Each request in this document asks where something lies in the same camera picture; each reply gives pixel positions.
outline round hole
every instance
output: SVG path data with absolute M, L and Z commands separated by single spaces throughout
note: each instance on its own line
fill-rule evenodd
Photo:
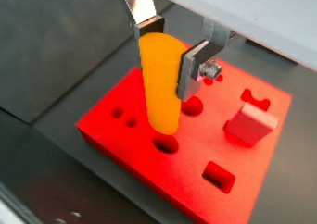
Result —
M 124 110 L 120 107 L 113 107 L 111 111 L 111 115 L 113 118 L 119 118 L 124 113 Z
M 223 80 L 223 75 L 219 75 L 215 80 L 222 81 Z
M 158 134 L 153 137 L 152 143 L 164 154 L 174 154 L 178 151 L 178 141 L 172 135 Z
M 208 78 L 204 78 L 204 79 L 203 79 L 203 83 L 204 83 L 207 86 L 210 86 L 210 85 L 212 84 L 212 80 L 208 79 Z
M 135 127 L 135 126 L 136 126 L 136 123 L 137 123 L 137 121 L 136 121 L 136 119 L 135 119 L 133 117 L 131 117 L 131 118 L 128 118 L 128 119 L 125 120 L 125 126 L 127 126 L 128 128 Z
M 200 99 L 192 96 L 187 102 L 182 103 L 180 110 L 183 114 L 190 117 L 199 116 L 203 112 L 203 103 Z

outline metal bracket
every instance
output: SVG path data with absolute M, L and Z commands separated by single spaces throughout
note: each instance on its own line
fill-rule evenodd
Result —
M 153 0 L 120 0 L 131 22 L 133 39 L 148 32 L 163 32 L 164 18 L 156 15 Z
M 212 58 L 223 50 L 231 30 L 210 19 L 203 19 L 202 33 L 206 38 L 182 55 L 176 96 L 187 101 L 200 89 L 202 79 L 215 79 L 222 67 Z

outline yellow cylinder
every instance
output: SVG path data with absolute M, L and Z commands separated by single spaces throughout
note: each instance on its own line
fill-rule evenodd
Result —
M 175 37 L 162 33 L 144 34 L 139 47 L 148 121 L 158 132 L 174 134 L 180 113 L 175 94 L 179 63 L 187 49 Z

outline white panel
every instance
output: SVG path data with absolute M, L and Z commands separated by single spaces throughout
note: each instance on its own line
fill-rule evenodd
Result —
M 315 0 L 171 0 L 317 70 Z
M 0 199 L 0 224 L 25 224 Z

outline red peg board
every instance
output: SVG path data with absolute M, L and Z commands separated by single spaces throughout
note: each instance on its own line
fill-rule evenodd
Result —
M 76 123 L 88 141 L 198 223 L 248 221 L 291 96 L 224 61 L 182 106 L 178 132 L 147 122 L 141 73 L 133 68 Z M 244 102 L 265 104 L 277 128 L 252 147 L 223 131 Z

